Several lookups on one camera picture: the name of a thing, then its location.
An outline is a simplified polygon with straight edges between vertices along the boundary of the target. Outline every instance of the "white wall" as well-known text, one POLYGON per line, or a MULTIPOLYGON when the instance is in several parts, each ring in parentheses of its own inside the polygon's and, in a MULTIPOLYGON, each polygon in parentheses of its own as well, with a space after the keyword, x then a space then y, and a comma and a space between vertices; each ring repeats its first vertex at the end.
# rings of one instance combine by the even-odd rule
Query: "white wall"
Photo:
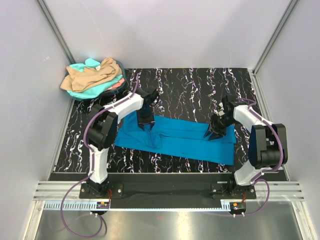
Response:
POLYGON ((68 63, 35 1, 0 1, 0 22, 0 239, 17 240, 66 115, 68 63))
POLYGON ((290 0, 46 0, 77 62, 253 68, 290 0))
POLYGON ((272 120, 287 128, 288 170, 320 237, 320 1, 300 1, 258 80, 272 120))

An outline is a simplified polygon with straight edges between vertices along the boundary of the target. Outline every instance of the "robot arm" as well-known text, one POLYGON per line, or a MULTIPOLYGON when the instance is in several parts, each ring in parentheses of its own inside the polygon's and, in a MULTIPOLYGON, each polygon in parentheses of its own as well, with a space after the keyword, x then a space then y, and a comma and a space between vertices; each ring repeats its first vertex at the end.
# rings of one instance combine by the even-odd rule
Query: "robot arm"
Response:
POLYGON ((120 100, 105 106, 94 105, 89 115, 89 119, 95 116, 105 108, 110 110, 101 114, 89 128, 87 133, 87 142, 94 150, 94 156, 90 154, 90 169, 94 162, 94 171, 88 180, 88 185, 101 192, 102 188, 108 185, 108 151, 114 143, 117 135, 117 125, 128 114, 136 111, 138 126, 144 129, 144 125, 150 125, 152 128, 155 124, 151 104, 159 97, 156 89, 149 88, 147 91, 137 89, 133 96, 127 101, 119 104, 120 100))
POLYGON ((219 111, 213 114, 205 137, 210 135, 210 140, 221 138, 226 135, 226 128, 233 123, 242 124, 249 132, 249 160, 231 175, 229 191, 244 189, 250 186, 252 179, 259 173, 269 171, 277 166, 280 160, 279 145, 272 134, 268 123, 277 133, 283 151, 283 161, 288 160, 286 128, 283 124, 274 124, 256 113, 244 101, 237 100, 235 97, 226 96, 219 104, 219 111))

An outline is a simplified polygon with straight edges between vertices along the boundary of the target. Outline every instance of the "fabric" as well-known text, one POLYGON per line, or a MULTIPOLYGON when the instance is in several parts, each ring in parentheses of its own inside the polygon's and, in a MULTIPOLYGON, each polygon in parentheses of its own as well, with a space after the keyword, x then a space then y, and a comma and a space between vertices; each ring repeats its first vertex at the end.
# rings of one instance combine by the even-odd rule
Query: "fabric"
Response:
POLYGON ((100 68, 96 68, 84 67, 83 71, 78 71, 72 66, 67 66, 66 69, 69 75, 64 78, 60 88, 66 91, 82 93, 92 87, 109 82, 122 74, 121 68, 112 58, 104 59, 100 64, 100 68))
POLYGON ((121 85, 122 85, 124 82, 125 82, 125 79, 124 79, 124 78, 121 78, 119 82, 117 82, 116 84, 112 85, 112 87, 109 87, 106 91, 117 89, 117 88, 121 87, 121 85))
POLYGON ((69 67, 73 68, 79 72, 83 72, 85 70, 85 68, 96 68, 100 66, 100 62, 92 59, 92 58, 88 58, 87 60, 85 60, 84 64, 83 63, 75 63, 75 64, 71 64, 69 67))
POLYGON ((116 76, 111 81, 107 81, 98 86, 91 87, 88 90, 85 90, 83 92, 73 92, 73 91, 67 91, 67 92, 70 94, 71 97, 75 98, 78 101, 85 100, 85 99, 94 99, 98 97, 101 93, 103 93, 105 90, 108 90, 112 88, 114 85, 118 84, 120 81, 122 82, 125 81, 122 75, 116 76))
POLYGON ((204 134, 208 124, 154 116, 155 125, 142 130, 138 127, 137 113, 124 118, 115 139, 115 145, 152 153, 182 158, 234 164, 235 128, 229 126, 226 136, 208 141, 204 134))

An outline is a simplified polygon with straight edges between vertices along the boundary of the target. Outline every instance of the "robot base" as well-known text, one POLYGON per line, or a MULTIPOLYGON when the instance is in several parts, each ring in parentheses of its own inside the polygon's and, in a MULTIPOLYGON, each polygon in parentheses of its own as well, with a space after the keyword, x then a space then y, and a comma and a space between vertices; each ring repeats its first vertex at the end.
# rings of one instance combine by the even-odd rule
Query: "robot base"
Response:
POLYGON ((108 199, 108 191, 111 190, 112 199, 121 199, 124 185, 119 182, 109 184, 106 179, 103 183, 97 184, 90 179, 86 183, 81 184, 79 194, 80 199, 108 199))
POLYGON ((256 191, 253 186, 245 186, 245 189, 238 192, 230 192, 227 189, 227 183, 213 183, 211 184, 211 195, 215 200, 221 199, 257 199, 256 191))

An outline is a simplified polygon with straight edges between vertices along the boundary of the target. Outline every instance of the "teal cloth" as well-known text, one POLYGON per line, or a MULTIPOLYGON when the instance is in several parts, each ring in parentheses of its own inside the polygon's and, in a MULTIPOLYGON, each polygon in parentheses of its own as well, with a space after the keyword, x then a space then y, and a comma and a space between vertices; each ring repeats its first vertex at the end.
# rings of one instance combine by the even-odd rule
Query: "teal cloth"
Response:
MULTIPOLYGON (((92 58, 88 58, 87 60, 85 60, 84 63, 71 64, 69 67, 79 72, 83 72, 85 68, 96 68, 98 66, 100 66, 100 62, 92 58)), ((111 88, 113 85, 118 83, 122 78, 123 78, 123 75, 116 76, 111 81, 107 81, 100 85, 91 87, 83 92, 73 92, 73 91, 67 91, 67 92, 70 94, 71 97, 73 97, 78 101, 85 100, 85 99, 95 99, 105 90, 107 90, 108 88, 111 88)))
POLYGON ((163 116, 154 116, 154 121, 152 130, 148 125, 142 130, 138 127, 137 113, 130 113, 124 118, 115 145, 218 164, 234 164, 234 126, 227 128, 226 136, 209 141, 209 137, 204 138, 208 124, 163 116))
POLYGON ((87 60, 85 60, 84 63, 71 64, 69 67, 71 67, 79 72, 83 72, 85 70, 85 68, 96 68, 99 65, 100 65, 100 62, 98 62, 92 58, 88 58, 87 60))
POLYGON ((122 75, 116 76, 111 81, 107 81, 100 85, 93 86, 83 92, 73 92, 73 91, 67 91, 67 92, 70 94, 71 97, 77 99, 78 101, 81 101, 84 99, 94 99, 98 97, 101 93, 103 93, 105 90, 115 85, 122 78, 123 78, 122 75))

